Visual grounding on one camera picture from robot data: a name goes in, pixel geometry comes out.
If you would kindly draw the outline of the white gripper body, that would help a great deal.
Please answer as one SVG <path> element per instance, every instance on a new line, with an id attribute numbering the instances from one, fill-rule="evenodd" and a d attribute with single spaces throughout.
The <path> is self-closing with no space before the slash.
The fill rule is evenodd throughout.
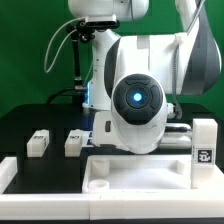
<path id="1" fill-rule="evenodd" d="M 192 128 L 184 123 L 167 123 L 159 145 L 160 149 L 190 149 Z"/>

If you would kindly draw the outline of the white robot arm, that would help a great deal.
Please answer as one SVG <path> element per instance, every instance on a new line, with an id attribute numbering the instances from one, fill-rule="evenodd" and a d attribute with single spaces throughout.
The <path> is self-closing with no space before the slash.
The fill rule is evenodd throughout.
<path id="1" fill-rule="evenodd" d="M 221 56 L 204 7 L 205 0 L 175 0 L 183 31 L 120 36 L 121 21 L 143 17 L 149 0 L 68 0 L 80 27 L 94 34 L 87 105 L 97 113 L 92 143 L 135 154 L 163 143 L 169 117 L 182 117 L 166 96 L 202 95 L 218 81 Z"/>

